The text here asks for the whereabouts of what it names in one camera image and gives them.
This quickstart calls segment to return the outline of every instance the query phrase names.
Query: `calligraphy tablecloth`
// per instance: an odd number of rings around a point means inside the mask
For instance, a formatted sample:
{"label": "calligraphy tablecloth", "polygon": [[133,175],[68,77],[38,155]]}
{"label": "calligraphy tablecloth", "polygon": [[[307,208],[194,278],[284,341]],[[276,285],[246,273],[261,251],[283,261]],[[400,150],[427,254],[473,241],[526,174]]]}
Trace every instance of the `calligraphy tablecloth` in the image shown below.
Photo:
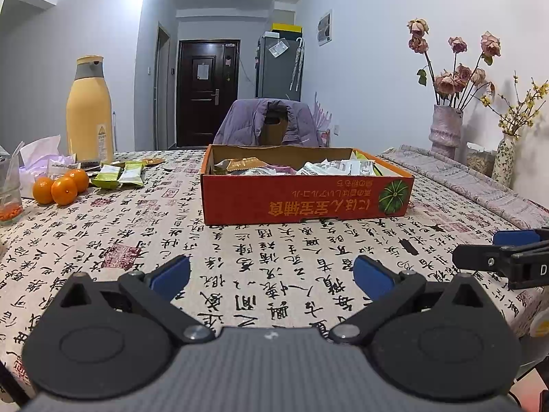
{"label": "calligraphy tablecloth", "polygon": [[[326,335],[370,302],[353,282],[357,255],[368,254],[395,272],[414,269],[429,280],[449,281],[458,272],[451,263],[457,244],[490,242],[493,232],[515,229],[418,174],[405,217],[208,227],[200,197],[203,155],[118,155],[166,163],[144,171],[141,189],[90,188],[67,207],[26,201],[24,217],[0,229],[0,361],[22,384],[28,384],[23,343],[74,271],[115,280],[186,254],[190,282],[173,303],[209,327],[312,325]],[[168,172],[167,164],[175,169]],[[518,335],[547,304],[541,288],[510,291],[496,274],[475,277]]]}

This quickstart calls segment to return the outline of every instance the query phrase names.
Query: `green pumpkin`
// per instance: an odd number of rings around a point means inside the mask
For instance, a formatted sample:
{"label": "green pumpkin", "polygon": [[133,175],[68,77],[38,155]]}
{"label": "green pumpkin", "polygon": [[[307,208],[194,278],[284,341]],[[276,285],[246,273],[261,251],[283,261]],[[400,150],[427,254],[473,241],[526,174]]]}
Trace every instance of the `green pumpkin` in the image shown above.
{"label": "green pumpkin", "polygon": [[408,186],[403,180],[391,181],[379,194],[379,210],[386,215],[394,214],[402,207],[407,196]]}

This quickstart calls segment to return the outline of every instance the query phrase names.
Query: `yellow thermos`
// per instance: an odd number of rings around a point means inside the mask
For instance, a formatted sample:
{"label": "yellow thermos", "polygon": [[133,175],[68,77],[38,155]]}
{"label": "yellow thermos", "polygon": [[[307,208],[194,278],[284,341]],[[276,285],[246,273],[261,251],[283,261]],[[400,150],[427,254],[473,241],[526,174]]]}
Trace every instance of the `yellow thermos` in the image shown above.
{"label": "yellow thermos", "polygon": [[110,113],[103,58],[79,58],[67,100],[67,142],[69,154],[76,153],[76,160],[112,162],[113,127]]}

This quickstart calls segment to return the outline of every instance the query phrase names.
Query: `green snack packet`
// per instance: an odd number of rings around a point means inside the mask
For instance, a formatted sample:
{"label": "green snack packet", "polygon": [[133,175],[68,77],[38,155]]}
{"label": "green snack packet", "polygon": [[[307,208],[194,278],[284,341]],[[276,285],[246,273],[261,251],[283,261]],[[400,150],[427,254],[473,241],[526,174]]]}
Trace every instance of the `green snack packet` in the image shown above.
{"label": "green snack packet", "polygon": [[127,161],[124,172],[120,175],[118,182],[120,184],[134,184],[143,187],[143,180],[141,179],[143,166],[144,162],[142,161]]}
{"label": "green snack packet", "polygon": [[92,179],[92,184],[103,189],[116,189],[120,183],[117,181],[120,168],[105,164],[101,171]]}

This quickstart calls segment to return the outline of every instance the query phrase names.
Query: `dark brown door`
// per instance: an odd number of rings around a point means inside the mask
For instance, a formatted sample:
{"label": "dark brown door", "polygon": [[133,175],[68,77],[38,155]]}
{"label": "dark brown door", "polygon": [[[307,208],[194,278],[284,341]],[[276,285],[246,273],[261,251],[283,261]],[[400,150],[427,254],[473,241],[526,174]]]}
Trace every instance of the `dark brown door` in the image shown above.
{"label": "dark brown door", "polygon": [[213,142],[237,98],[240,41],[180,41],[177,145]]}

